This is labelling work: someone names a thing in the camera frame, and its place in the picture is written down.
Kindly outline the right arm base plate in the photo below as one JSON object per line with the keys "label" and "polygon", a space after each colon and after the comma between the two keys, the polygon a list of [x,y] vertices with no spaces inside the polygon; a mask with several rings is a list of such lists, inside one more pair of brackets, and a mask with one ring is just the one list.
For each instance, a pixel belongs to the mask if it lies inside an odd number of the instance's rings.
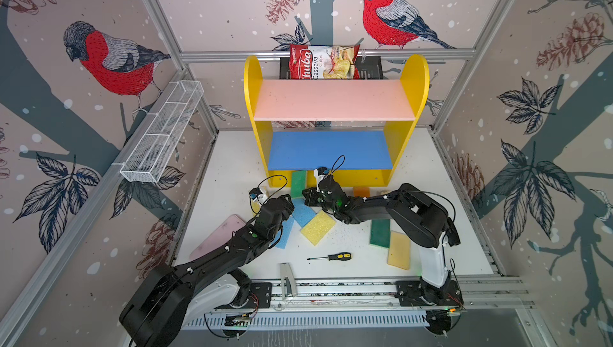
{"label": "right arm base plate", "polygon": [[418,281],[396,281],[395,297],[400,306],[444,306],[462,307],[464,300],[456,280],[448,277],[441,288],[432,286],[423,279]]}

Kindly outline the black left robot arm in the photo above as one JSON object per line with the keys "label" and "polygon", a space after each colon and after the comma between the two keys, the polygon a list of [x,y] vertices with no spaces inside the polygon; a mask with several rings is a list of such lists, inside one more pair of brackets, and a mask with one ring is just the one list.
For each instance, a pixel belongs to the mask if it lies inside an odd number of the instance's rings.
{"label": "black left robot arm", "polygon": [[136,346],[170,345],[194,297],[271,248],[294,209],[289,194],[270,198],[222,246],[183,265],[161,264],[151,270],[119,316],[131,342]]}

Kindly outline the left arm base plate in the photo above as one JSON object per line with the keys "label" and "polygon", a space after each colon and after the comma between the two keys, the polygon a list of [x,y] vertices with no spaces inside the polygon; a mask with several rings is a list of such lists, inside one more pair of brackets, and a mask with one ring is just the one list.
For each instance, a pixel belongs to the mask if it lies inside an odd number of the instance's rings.
{"label": "left arm base plate", "polygon": [[234,270],[210,285],[216,298],[214,310],[255,310],[271,306],[272,284],[252,281],[242,270]]}

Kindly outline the light green foam sponge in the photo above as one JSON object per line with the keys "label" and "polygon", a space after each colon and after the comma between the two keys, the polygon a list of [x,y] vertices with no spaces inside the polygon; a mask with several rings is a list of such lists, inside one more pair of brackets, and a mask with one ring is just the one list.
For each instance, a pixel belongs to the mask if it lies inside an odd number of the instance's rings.
{"label": "light green foam sponge", "polygon": [[291,198],[302,198],[303,190],[307,188],[307,172],[293,171],[291,174]]}

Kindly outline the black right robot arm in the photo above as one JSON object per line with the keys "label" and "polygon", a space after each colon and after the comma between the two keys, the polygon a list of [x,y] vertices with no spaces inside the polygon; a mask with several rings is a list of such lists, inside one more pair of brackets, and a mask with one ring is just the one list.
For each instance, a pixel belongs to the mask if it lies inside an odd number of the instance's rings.
{"label": "black right robot arm", "polygon": [[409,183],[385,195],[370,198],[347,195],[332,175],[323,177],[316,187],[302,191],[307,206],[318,206],[346,225],[389,219],[396,222],[410,241],[421,247],[421,282],[424,287],[448,286],[444,245],[461,244],[455,217],[428,192]]}

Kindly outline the dark green scouring sponge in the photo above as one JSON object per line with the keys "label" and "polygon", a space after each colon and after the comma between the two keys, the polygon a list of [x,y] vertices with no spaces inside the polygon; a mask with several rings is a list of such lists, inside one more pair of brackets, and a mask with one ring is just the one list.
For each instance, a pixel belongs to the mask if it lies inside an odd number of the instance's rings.
{"label": "dark green scouring sponge", "polygon": [[390,220],[375,219],[370,225],[370,241],[371,246],[377,246],[388,249],[390,247]]}

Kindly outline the orange foam sponge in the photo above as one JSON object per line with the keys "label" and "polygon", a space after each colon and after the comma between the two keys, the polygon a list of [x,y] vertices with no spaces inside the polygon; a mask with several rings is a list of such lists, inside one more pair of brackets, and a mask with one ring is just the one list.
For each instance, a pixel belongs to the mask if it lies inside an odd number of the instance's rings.
{"label": "orange foam sponge", "polygon": [[370,188],[369,187],[353,187],[353,195],[356,197],[362,198],[370,198]]}

